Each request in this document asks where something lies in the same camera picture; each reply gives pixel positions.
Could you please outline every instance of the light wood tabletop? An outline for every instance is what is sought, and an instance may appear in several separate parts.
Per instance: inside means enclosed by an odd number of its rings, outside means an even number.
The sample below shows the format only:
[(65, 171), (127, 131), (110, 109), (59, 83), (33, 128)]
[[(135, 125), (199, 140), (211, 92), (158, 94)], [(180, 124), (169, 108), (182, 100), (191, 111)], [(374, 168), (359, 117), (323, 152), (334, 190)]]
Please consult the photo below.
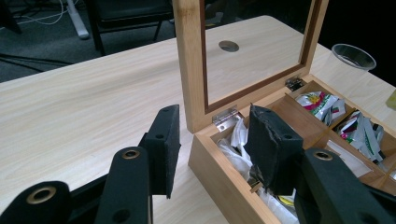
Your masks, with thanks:
[[(330, 53), (318, 45), (311, 73), (394, 133), (396, 111), (385, 101), (395, 88), (370, 73), (323, 72)], [(153, 197), (154, 223), (227, 223), (188, 166), (192, 134), (175, 39), (0, 83), (0, 211), (39, 182), (60, 180), (73, 190), (105, 175), (113, 155), (137, 146), (157, 112), (175, 104), (175, 185), (170, 200)]]

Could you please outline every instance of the box lid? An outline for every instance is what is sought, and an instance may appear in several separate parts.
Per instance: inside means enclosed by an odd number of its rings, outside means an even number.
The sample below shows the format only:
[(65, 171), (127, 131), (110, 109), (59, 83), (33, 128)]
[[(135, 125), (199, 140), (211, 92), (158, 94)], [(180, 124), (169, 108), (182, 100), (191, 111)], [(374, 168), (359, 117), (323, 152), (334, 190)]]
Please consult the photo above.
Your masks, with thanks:
[(306, 21), (302, 30), (271, 15), (206, 29), (205, 1), (174, 0), (189, 131), (196, 133), (220, 112), (246, 107), (290, 78), (307, 75), (327, 5), (328, 0), (312, 0), (306, 10), (299, 8)]

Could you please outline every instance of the hinge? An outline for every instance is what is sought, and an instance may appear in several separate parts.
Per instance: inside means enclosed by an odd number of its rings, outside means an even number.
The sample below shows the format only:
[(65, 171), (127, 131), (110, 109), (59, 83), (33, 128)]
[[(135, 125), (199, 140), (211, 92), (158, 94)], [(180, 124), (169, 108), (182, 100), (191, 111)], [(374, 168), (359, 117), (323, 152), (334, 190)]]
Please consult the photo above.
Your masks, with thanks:
[(235, 126), (236, 122), (242, 118), (242, 114), (236, 110), (236, 106), (228, 108), (216, 116), (213, 116), (212, 122), (223, 132), (228, 128)]
[(292, 77), (288, 80), (286, 80), (285, 85), (291, 90), (291, 91), (297, 91), (301, 87), (304, 86), (304, 82), (302, 79), (299, 77)]

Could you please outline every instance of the black chair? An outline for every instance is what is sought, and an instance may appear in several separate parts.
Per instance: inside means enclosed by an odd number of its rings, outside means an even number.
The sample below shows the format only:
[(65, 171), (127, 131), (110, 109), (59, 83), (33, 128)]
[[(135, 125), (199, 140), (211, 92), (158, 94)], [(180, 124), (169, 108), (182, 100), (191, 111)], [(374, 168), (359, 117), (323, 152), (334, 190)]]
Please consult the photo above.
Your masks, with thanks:
[(95, 48), (106, 55), (101, 34), (157, 26), (174, 18), (170, 0), (85, 0)]

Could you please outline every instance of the yellow-green object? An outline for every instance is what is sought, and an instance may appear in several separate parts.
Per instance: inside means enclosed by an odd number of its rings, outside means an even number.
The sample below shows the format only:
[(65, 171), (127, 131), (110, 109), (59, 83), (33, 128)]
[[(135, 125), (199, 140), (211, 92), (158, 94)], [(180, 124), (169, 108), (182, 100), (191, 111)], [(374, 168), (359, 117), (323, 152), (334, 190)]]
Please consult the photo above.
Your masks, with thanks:
[(396, 110), (396, 90), (387, 100), (387, 106)]

